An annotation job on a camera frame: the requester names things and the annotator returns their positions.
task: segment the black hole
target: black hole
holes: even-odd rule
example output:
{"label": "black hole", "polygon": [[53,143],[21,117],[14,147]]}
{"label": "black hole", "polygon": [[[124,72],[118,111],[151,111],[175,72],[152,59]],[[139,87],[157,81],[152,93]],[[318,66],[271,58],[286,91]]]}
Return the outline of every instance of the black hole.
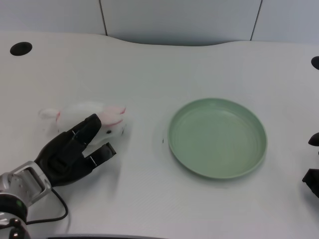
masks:
{"label": "black hole", "polygon": [[10,53],[13,56],[23,56],[23,55],[29,53],[31,50],[32,50],[31,43],[19,42],[10,49]]}
{"label": "black hole", "polygon": [[315,56],[311,60],[311,64],[312,64],[313,67],[315,67],[317,70],[319,70],[319,56]]}

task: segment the pink rabbit ear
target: pink rabbit ear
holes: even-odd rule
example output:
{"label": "pink rabbit ear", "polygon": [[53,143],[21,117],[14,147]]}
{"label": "pink rabbit ear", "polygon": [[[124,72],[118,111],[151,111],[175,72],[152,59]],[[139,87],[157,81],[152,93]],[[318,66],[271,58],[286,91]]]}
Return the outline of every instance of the pink rabbit ear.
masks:
{"label": "pink rabbit ear", "polygon": [[102,125],[113,126],[123,121],[121,115],[108,114],[107,112],[102,112],[98,115]]}
{"label": "pink rabbit ear", "polygon": [[126,107],[108,106],[104,109],[104,112],[122,115],[125,113],[125,110]]}

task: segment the green plate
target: green plate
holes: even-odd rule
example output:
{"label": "green plate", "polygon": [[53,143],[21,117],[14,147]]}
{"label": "green plate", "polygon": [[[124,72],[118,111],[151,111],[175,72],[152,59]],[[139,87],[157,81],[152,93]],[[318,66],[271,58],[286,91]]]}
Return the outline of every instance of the green plate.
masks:
{"label": "green plate", "polygon": [[181,108],[168,128],[168,143],[188,169],[210,178],[234,178],[264,159],[267,137],[245,107],[222,99],[202,99]]}

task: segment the plate rim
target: plate rim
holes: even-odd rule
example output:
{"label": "plate rim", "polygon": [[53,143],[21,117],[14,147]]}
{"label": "plate rim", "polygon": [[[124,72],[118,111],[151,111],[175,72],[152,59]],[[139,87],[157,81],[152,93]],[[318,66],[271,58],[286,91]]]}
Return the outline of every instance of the plate rim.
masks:
{"label": "plate rim", "polygon": [[[176,153],[174,152],[173,150],[173,147],[172,147],[172,144],[171,144],[171,141],[170,141],[170,136],[169,136],[169,132],[170,132],[170,129],[171,129],[171,126],[172,126],[172,122],[173,120],[175,119],[175,117],[178,115],[178,113],[183,110],[184,108],[186,108],[187,106],[197,102],[197,101],[204,101],[204,100],[221,100],[221,101],[226,101],[226,102],[229,102],[229,103],[232,103],[232,104],[235,104],[235,105],[238,105],[242,108],[244,108],[245,110],[247,110],[249,113],[251,113],[259,122],[259,124],[261,125],[262,129],[263,129],[263,132],[265,134],[265,150],[262,154],[262,156],[259,158],[259,161],[256,165],[254,165],[253,167],[251,167],[250,169],[242,172],[242,173],[238,173],[238,174],[235,174],[235,175],[232,175],[232,176],[225,176],[225,177],[213,177],[213,176],[208,176],[208,175],[205,175],[205,174],[202,174],[202,173],[199,173],[197,172],[196,170],[193,170],[189,167],[187,167],[185,164],[183,164],[183,162],[181,162],[179,160],[179,158],[176,156]],[[267,137],[267,134],[266,134],[266,130],[265,130],[265,127],[264,125],[262,124],[262,122],[260,121],[260,119],[251,111],[249,110],[247,107],[239,104],[239,103],[236,103],[236,102],[233,102],[233,101],[230,101],[230,100],[227,100],[227,99],[223,99],[223,98],[202,98],[202,99],[198,99],[198,100],[194,100],[194,101],[191,101],[189,103],[187,103],[186,105],[182,106],[181,108],[179,108],[176,113],[173,115],[173,117],[170,119],[170,122],[169,122],[169,125],[168,125],[168,130],[167,130],[167,140],[168,140],[168,145],[169,145],[169,149],[171,150],[171,152],[173,153],[174,157],[178,160],[178,162],[180,164],[182,164],[185,168],[187,168],[188,170],[194,172],[194,173],[197,173],[201,176],[204,176],[204,177],[207,177],[207,178],[213,178],[213,179],[231,179],[231,178],[237,178],[237,177],[240,177],[240,176],[244,176],[250,172],[252,172],[253,170],[255,170],[264,160],[265,160],[265,157],[266,157],[266,152],[267,152],[267,148],[268,148],[268,137]]]}

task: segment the white wall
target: white wall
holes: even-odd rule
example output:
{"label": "white wall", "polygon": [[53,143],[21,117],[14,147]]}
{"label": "white wall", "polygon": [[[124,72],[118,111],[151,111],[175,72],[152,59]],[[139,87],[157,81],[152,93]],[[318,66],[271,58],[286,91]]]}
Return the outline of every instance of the white wall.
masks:
{"label": "white wall", "polygon": [[109,36],[147,44],[250,40],[260,0],[102,0]]}
{"label": "white wall", "polygon": [[0,30],[105,34],[98,0],[0,0]]}
{"label": "white wall", "polygon": [[264,0],[253,40],[319,44],[319,0]]}

